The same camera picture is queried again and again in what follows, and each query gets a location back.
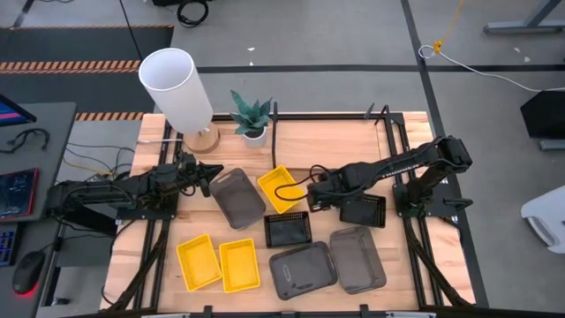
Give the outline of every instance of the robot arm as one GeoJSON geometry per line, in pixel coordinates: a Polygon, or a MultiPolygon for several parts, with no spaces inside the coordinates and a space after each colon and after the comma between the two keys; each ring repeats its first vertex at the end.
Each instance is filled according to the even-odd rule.
{"type": "Polygon", "coordinates": [[[407,200],[414,205],[423,204],[448,174],[464,172],[471,165],[472,160],[461,140],[440,137],[376,163],[350,163],[321,174],[318,182],[308,185],[308,205],[312,212],[341,207],[379,180],[426,166],[428,170],[422,177],[407,184],[407,200]]]}
{"type": "Polygon", "coordinates": [[[49,190],[47,209],[65,214],[79,205],[109,203],[114,208],[160,210],[173,194],[199,186],[210,196],[210,182],[223,170],[220,164],[197,163],[194,155],[179,153],[175,163],[159,164],[150,171],[118,181],[65,181],[49,190]]]}

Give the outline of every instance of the yellow plastic bin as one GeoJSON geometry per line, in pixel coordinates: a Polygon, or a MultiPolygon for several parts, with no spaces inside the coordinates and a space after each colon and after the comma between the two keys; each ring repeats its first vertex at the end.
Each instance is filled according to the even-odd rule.
{"type": "MultiPolygon", "coordinates": [[[[279,214],[288,211],[289,208],[298,204],[298,201],[284,201],[275,195],[275,189],[277,187],[297,183],[284,166],[280,165],[274,170],[271,170],[265,176],[257,179],[257,183],[259,183],[261,190],[267,195],[268,200],[271,201],[271,204],[279,214]]],[[[284,187],[277,191],[277,193],[283,198],[288,199],[299,198],[304,195],[304,192],[298,185],[284,187]]]]}
{"type": "Polygon", "coordinates": [[[239,292],[261,285],[252,238],[220,244],[223,291],[239,292]]]}
{"type": "Polygon", "coordinates": [[[222,278],[212,241],[207,234],[177,246],[177,256],[189,292],[222,278]]]}

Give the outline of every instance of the succulent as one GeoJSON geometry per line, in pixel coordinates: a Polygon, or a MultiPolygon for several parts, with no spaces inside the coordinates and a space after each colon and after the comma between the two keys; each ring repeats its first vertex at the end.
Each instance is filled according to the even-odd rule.
{"type": "Polygon", "coordinates": [[[231,97],[239,110],[238,114],[230,113],[233,120],[239,124],[239,127],[236,129],[236,134],[260,132],[263,127],[267,126],[269,120],[268,114],[271,112],[271,100],[273,97],[262,105],[260,105],[259,100],[257,100],[253,106],[249,106],[241,96],[233,90],[231,91],[231,97]]]}

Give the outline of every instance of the concrete floor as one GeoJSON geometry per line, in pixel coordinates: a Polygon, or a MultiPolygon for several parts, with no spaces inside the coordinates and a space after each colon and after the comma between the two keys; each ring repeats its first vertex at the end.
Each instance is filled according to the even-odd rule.
{"type": "MultiPolygon", "coordinates": [[[[0,10],[0,26],[13,23],[24,1],[7,3],[6,10],[0,10]]],[[[466,2],[444,52],[467,64],[562,64],[563,34],[482,33],[486,22],[524,19],[536,3],[466,2]]],[[[170,11],[143,0],[124,0],[124,5],[132,24],[177,24],[170,11]]],[[[410,5],[420,40],[431,44],[445,32],[457,1],[410,0],[410,5]]],[[[565,5],[556,8],[551,17],[565,19],[565,5]]],[[[24,26],[123,24],[116,0],[76,0],[70,4],[36,1],[24,20],[24,26]]],[[[202,26],[175,28],[172,46],[189,51],[200,66],[250,62],[416,64],[403,8],[396,0],[215,0],[202,26]]],[[[440,57],[427,63],[448,64],[440,57]]],[[[502,75],[532,87],[565,86],[562,72],[502,75]]],[[[435,72],[430,77],[446,133],[462,138],[475,162],[459,180],[463,195],[475,202],[467,212],[489,305],[565,312],[565,256],[549,252],[520,218],[520,208],[526,201],[565,183],[561,168],[565,154],[539,152],[525,131],[519,108],[534,94],[470,73],[435,72]]],[[[218,112],[235,109],[230,89],[249,99],[273,96],[282,111],[366,110],[371,102],[387,103],[393,110],[428,111],[417,72],[227,73],[203,74],[201,78],[218,112]]],[[[139,123],[133,122],[79,122],[72,140],[131,147],[138,130],[139,123]]],[[[113,150],[79,151],[109,165],[116,155],[113,150]]],[[[96,164],[71,155],[68,158],[75,163],[96,164]]],[[[123,162],[126,160],[131,157],[124,155],[123,162]]],[[[60,178],[84,179],[89,175],[63,167],[60,178]]],[[[103,270],[73,270],[97,270],[100,275],[85,274],[88,284],[61,284],[57,296],[80,295],[75,305],[42,310],[40,317],[91,313],[97,308],[103,270]]],[[[66,279],[72,281],[73,275],[77,274],[71,273],[66,279]]]]}

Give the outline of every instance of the striped floor tape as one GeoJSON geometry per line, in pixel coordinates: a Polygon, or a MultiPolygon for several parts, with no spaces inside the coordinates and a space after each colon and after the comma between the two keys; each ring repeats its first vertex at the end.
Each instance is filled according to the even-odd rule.
{"type": "Polygon", "coordinates": [[[143,111],[122,111],[122,112],[88,112],[77,113],[77,121],[109,121],[109,120],[141,120],[145,112],[143,111]]]}
{"type": "Polygon", "coordinates": [[[139,60],[0,62],[0,74],[66,74],[137,72],[139,60]]]}
{"type": "MultiPolygon", "coordinates": [[[[175,27],[173,25],[133,25],[132,28],[138,27],[175,27]]],[[[123,26],[0,26],[2,29],[9,30],[27,30],[27,29],[91,29],[91,28],[128,28],[127,25],[123,26]]]]}

